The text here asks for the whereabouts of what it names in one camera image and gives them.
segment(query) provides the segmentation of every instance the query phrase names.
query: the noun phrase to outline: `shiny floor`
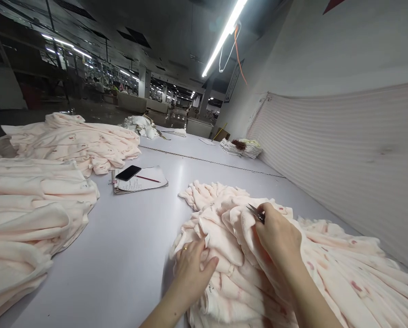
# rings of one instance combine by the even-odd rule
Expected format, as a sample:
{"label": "shiny floor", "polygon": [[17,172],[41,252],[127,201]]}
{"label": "shiny floor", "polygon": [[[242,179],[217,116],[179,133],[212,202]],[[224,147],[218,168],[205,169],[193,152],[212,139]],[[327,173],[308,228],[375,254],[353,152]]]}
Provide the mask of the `shiny floor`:
{"label": "shiny floor", "polygon": [[[89,123],[105,123],[117,125],[131,115],[141,115],[118,108],[109,103],[96,103],[90,100],[71,100],[70,108],[67,102],[45,103],[42,109],[37,110],[2,110],[0,111],[1,125],[27,125],[43,122],[45,115],[53,112],[62,112],[70,115],[81,115]],[[156,125],[165,128],[185,128],[186,111],[182,109],[169,110],[167,113],[150,111],[147,114]]]}

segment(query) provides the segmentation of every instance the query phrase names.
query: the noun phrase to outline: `black smartphone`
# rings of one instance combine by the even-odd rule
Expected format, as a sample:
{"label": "black smartphone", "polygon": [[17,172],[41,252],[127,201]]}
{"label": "black smartphone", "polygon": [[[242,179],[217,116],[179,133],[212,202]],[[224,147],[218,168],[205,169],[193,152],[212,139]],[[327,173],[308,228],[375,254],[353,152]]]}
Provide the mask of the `black smartphone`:
{"label": "black smartphone", "polygon": [[116,175],[116,179],[123,181],[130,180],[134,175],[136,175],[142,168],[131,165],[129,168],[126,168],[124,171]]}

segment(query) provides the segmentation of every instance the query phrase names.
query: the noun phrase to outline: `red sign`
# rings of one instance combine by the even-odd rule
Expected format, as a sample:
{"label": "red sign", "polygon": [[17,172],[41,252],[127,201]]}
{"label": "red sign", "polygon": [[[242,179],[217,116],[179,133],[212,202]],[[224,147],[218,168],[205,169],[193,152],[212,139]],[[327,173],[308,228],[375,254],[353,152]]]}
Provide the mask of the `red sign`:
{"label": "red sign", "polygon": [[329,12],[330,10],[332,10],[334,7],[336,7],[338,4],[344,2],[345,0],[330,0],[330,2],[328,3],[328,6],[326,8],[326,10],[324,11],[323,14]]}

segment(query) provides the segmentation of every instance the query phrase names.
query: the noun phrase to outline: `pile of pink fabric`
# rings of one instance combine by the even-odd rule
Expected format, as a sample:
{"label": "pile of pink fabric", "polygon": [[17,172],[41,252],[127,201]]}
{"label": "pile of pink fabric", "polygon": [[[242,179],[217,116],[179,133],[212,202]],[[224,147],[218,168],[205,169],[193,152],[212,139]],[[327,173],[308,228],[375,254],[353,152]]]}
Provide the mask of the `pile of pink fabric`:
{"label": "pile of pink fabric", "polygon": [[0,159],[0,315],[45,280],[98,198],[75,161]]}
{"label": "pile of pink fabric", "polygon": [[273,199],[195,181],[179,194],[197,212],[181,227],[170,252],[205,237],[205,264],[216,272],[189,313],[192,327],[297,327],[287,291],[255,232],[246,204],[270,202],[302,234],[301,255],[311,277],[343,327],[408,327],[408,274],[387,259],[372,237],[347,235],[325,220],[293,219]]}
{"label": "pile of pink fabric", "polygon": [[86,123],[80,116],[46,115],[45,122],[25,126],[3,125],[19,158],[75,160],[85,177],[92,171],[106,174],[120,169],[125,159],[135,159],[140,137],[128,129]]}

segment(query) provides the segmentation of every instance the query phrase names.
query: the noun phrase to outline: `orange cable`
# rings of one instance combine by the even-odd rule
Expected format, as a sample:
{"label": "orange cable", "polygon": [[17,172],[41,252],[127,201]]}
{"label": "orange cable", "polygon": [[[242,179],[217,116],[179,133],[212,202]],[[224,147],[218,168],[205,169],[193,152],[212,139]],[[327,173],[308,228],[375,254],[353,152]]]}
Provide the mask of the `orange cable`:
{"label": "orange cable", "polygon": [[236,38],[236,34],[237,34],[237,29],[239,28],[239,24],[236,25],[236,30],[235,30],[235,45],[236,45],[236,54],[237,54],[237,62],[239,63],[239,68],[240,68],[240,73],[242,74],[242,77],[244,78],[245,84],[248,86],[248,83],[246,82],[244,73],[242,72],[242,66],[240,64],[240,60],[239,60],[239,51],[237,50],[237,38]]}

